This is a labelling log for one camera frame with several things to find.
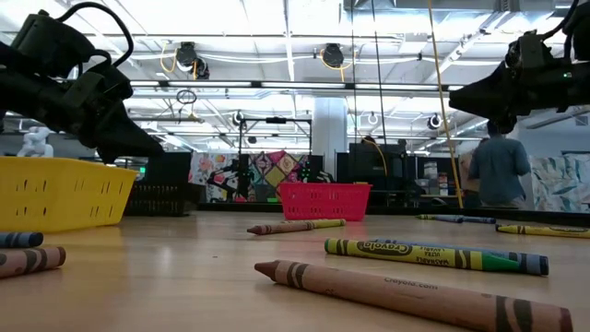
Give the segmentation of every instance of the table surface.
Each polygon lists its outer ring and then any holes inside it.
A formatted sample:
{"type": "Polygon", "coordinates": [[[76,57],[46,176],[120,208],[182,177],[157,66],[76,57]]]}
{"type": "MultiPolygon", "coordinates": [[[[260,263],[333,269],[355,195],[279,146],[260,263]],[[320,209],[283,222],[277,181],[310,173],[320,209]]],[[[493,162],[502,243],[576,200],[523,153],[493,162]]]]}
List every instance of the table surface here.
{"type": "Polygon", "coordinates": [[[464,331],[367,305],[275,285],[256,262],[288,259],[375,275],[553,303],[590,326],[590,240],[497,233],[493,226],[369,216],[346,227],[254,236],[246,228],[280,214],[198,212],[181,219],[129,218],[120,227],[46,236],[65,265],[0,280],[0,330],[464,331]],[[326,255],[340,237],[461,244],[549,256],[550,276],[487,273],[326,255]]]}

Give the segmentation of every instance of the yellow basket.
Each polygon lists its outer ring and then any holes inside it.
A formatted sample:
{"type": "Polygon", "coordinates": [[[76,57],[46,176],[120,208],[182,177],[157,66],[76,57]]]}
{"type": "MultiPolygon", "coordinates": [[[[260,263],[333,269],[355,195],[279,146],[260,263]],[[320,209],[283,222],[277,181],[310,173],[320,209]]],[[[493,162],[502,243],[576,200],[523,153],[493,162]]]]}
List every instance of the yellow basket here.
{"type": "Polygon", "coordinates": [[[0,231],[68,231],[121,221],[136,172],[62,158],[0,157],[0,231]]]}

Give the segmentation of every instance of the crayon tip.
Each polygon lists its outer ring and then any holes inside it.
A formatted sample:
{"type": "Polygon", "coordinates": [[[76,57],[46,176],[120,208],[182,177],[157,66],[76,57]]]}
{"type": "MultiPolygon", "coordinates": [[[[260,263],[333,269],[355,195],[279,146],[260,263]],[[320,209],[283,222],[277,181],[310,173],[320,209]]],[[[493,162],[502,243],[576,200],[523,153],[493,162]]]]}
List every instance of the crayon tip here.
{"type": "Polygon", "coordinates": [[[549,275],[549,259],[545,256],[541,256],[539,258],[539,263],[541,265],[541,276],[548,276],[549,275]]]}
{"type": "Polygon", "coordinates": [[[262,234],[262,227],[254,226],[254,227],[247,229],[246,231],[250,232],[252,234],[260,235],[260,234],[262,234]]]}
{"type": "Polygon", "coordinates": [[[30,246],[40,246],[43,244],[43,233],[35,232],[30,235],[29,237],[29,245],[30,246]]]}
{"type": "Polygon", "coordinates": [[[573,332],[570,310],[561,308],[560,332],[573,332]]]}
{"type": "Polygon", "coordinates": [[[273,281],[275,280],[275,270],[278,267],[278,261],[274,262],[265,262],[265,263],[256,263],[254,264],[254,269],[265,276],[271,278],[273,281]]]}

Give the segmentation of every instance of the crayon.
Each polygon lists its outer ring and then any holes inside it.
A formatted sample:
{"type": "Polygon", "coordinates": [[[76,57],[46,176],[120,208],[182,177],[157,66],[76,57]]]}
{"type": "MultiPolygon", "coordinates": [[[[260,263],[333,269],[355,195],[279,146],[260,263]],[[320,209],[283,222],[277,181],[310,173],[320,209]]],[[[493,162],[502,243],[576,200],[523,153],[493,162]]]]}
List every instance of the crayon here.
{"type": "Polygon", "coordinates": [[[463,222],[475,222],[475,223],[485,223],[485,224],[495,224],[496,223],[496,219],[495,218],[485,218],[485,217],[467,217],[467,216],[463,216],[463,218],[461,218],[461,220],[463,222]]]}
{"type": "Polygon", "coordinates": [[[0,250],[0,279],[60,267],[64,262],[62,247],[0,250]]]}
{"type": "Polygon", "coordinates": [[[267,235],[290,231],[310,231],[313,230],[313,223],[310,221],[283,223],[278,225],[257,225],[249,228],[247,231],[256,235],[267,235]]]}
{"type": "Polygon", "coordinates": [[[496,225],[496,231],[512,234],[562,236],[590,239],[590,230],[583,228],[496,225]]]}
{"type": "Polygon", "coordinates": [[[291,288],[477,331],[573,331],[570,311],[551,304],[284,260],[254,269],[291,288]]]}
{"type": "Polygon", "coordinates": [[[345,219],[315,219],[315,220],[285,220],[282,223],[297,223],[297,222],[304,222],[309,221],[313,223],[313,227],[316,229],[319,228],[328,228],[328,227],[340,227],[347,224],[345,219]]]}
{"type": "Polygon", "coordinates": [[[467,216],[459,216],[459,215],[418,215],[418,219],[425,219],[425,220],[439,220],[439,221],[448,221],[448,222],[475,222],[475,223],[485,223],[485,224],[495,224],[495,218],[483,218],[483,217],[467,217],[467,216]]]}
{"type": "Polygon", "coordinates": [[[39,232],[0,231],[0,248],[31,248],[42,243],[43,234],[39,232]]]}
{"type": "Polygon", "coordinates": [[[479,271],[520,271],[518,262],[484,254],[480,251],[338,239],[325,240],[324,249],[329,254],[376,258],[437,267],[455,267],[479,271]]]}
{"type": "Polygon", "coordinates": [[[409,241],[398,241],[398,240],[388,240],[388,239],[375,239],[371,240],[371,242],[377,243],[393,243],[393,244],[405,244],[405,245],[419,245],[419,246],[428,246],[434,248],[448,248],[448,249],[455,249],[455,250],[467,250],[467,251],[480,251],[484,254],[495,255],[501,258],[510,259],[515,262],[518,262],[519,272],[526,273],[534,276],[547,276],[549,274],[549,259],[543,255],[535,255],[535,254],[524,254],[524,253],[514,253],[514,252],[504,252],[500,250],[493,250],[493,249],[483,249],[483,248],[472,248],[472,247],[464,247],[459,245],[450,245],[450,244],[437,244],[437,243],[419,243],[419,242],[409,242],[409,241]]]}

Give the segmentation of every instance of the white figurine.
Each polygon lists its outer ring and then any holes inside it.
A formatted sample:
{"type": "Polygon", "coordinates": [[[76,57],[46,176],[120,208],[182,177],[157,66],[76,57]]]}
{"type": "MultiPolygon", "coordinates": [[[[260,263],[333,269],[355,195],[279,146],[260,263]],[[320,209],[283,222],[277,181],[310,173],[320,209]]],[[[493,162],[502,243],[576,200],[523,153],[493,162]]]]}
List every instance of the white figurine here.
{"type": "Polygon", "coordinates": [[[23,136],[22,149],[18,152],[18,157],[53,157],[53,147],[47,144],[47,136],[51,130],[47,127],[33,126],[29,132],[23,136]]]}

